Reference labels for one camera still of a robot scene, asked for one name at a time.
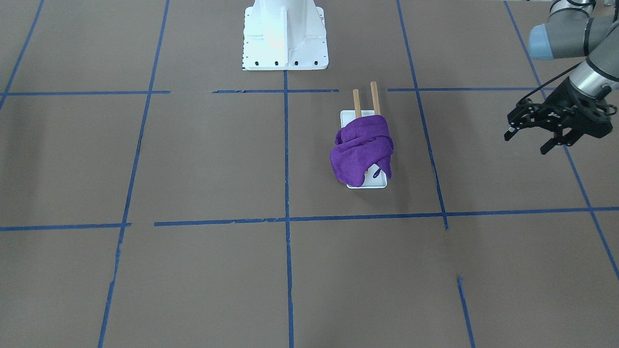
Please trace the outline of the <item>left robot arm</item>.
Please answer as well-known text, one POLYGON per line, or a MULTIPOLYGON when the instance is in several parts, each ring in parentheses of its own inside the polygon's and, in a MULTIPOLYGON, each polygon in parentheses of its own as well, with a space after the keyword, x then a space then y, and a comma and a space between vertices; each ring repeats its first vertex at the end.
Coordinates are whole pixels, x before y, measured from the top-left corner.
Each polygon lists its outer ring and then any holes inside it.
POLYGON ((532 59, 582 58, 563 73, 564 81, 542 103, 529 95, 508 114, 504 140, 523 129, 542 128, 553 136, 541 154, 574 145, 582 136, 597 139, 612 132, 618 108, 606 102, 619 84, 618 15, 592 17, 594 0, 555 0, 548 21, 533 27, 528 50, 532 59))

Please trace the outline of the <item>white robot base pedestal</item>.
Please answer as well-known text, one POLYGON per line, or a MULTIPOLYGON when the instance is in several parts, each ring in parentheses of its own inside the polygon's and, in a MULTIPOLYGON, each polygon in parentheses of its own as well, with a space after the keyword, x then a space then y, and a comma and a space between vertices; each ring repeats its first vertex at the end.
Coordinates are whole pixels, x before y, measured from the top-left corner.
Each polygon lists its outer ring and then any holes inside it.
POLYGON ((244 20, 243 70, 328 68, 324 10, 313 0, 256 0, 244 20))

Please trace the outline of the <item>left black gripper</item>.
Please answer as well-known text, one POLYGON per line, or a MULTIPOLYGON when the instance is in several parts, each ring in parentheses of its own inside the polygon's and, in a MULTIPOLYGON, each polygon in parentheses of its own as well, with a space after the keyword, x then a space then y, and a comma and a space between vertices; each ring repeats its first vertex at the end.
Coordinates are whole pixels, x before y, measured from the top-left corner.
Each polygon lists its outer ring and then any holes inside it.
POLYGON ((540 154, 544 156, 557 146, 574 145, 584 134, 605 137, 613 129, 613 107, 605 101, 611 90, 610 85, 603 84, 595 87, 590 96, 566 78, 545 100, 548 107, 531 99, 521 99, 508 113, 504 141, 511 140, 520 130, 542 128, 553 133, 540 147, 540 154))

